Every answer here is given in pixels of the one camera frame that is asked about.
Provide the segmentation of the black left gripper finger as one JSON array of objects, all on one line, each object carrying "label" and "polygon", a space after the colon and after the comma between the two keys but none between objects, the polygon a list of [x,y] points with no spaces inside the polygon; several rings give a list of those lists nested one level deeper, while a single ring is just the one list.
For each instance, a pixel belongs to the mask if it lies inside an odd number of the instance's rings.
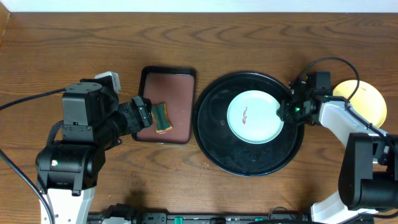
[{"label": "black left gripper finger", "polygon": [[134,119],[136,120],[137,127],[135,129],[144,129],[148,126],[144,126],[142,122],[143,115],[143,102],[141,100],[142,96],[136,96],[131,100],[131,107],[134,113]]},{"label": "black left gripper finger", "polygon": [[141,98],[143,102],[143,115],[142,115],[142,122],[144,126],[151,126],[153,123],[152,120],[152,103],[150,99]]}]

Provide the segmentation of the green and yellow sponge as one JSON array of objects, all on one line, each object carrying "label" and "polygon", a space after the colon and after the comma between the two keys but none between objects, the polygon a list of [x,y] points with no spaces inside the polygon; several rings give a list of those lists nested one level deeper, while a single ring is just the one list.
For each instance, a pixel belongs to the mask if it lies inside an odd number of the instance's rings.
[{"label": "green and yellow sponge", "polygon": [[166,133],[167,131],[173,129],[172,123],[170,122],[167,114],[167,105],[165,103],[153,105],[151,113],[157,134]]}]

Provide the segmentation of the yellow plate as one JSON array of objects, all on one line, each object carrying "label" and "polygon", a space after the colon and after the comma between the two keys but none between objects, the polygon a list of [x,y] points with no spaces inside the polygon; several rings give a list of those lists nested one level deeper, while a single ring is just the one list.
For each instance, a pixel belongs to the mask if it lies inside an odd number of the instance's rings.
[{"label": "yellow plate", "polygon": [[[334,88],[333,96],[343,96],[348,99],[356,85],[356,80],[344,81]],[[360,81],[359,88],[349,101],[357,113],[377,128],[385,122],[387,116],[385,99],[372,85]]]}]

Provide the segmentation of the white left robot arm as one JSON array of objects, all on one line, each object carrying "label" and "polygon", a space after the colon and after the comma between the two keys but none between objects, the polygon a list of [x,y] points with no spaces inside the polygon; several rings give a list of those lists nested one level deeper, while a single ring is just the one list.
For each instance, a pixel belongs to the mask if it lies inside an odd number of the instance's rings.
[{"label": "white left robot arm", "polygon": [[62,106],[36,158],[41,222],[86,223],[105,152],[152,124],[152,104],[142,96],[119,103],[112,85],[81,82],[66,87]]}]

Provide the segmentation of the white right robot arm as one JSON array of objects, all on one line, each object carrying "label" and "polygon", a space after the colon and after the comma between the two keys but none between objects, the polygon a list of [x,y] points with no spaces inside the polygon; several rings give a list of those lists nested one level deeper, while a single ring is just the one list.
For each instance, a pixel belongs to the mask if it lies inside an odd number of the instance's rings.
[{"label": "white right robot arm", "polygon": [[323,126],[346,148],[338,190],[311,206],[311,221],[388,218],[397,208],[397,136],[367,122],[347,99],[332,96],[329,81],[297,80],[289,88],[292,98],[278,111],[282,121]]}]

